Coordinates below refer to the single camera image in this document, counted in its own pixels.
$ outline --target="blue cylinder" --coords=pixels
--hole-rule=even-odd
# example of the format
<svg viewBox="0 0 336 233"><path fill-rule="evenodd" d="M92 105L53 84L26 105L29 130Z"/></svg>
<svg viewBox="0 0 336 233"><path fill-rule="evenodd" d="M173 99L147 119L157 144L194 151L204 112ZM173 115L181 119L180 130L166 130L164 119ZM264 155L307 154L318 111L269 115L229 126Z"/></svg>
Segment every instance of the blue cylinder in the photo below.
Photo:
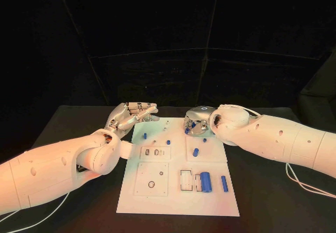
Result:
<svg viewBox="0 0 336 233"><path fill-rule="evenodd" d="M193 157L197 157L197 152L199 152L199 149L194 148L194 149L193 149L193 153L192 153Z"/></svg>
<svg viewBox="0 0 336 233"><path fill-rule="evenodd" d="M226 193L229 191L226 178L225 178L225 176L220 176L220 178L222 178L222 189L223 189L223 192Z"/></svg>
<svg viewBox="0 0 336 233"><path fill-rule="evenodd" d="M212 180L209 172L200 173L200 184L202 184L202 192L210 193L212 192Z"/></svg>

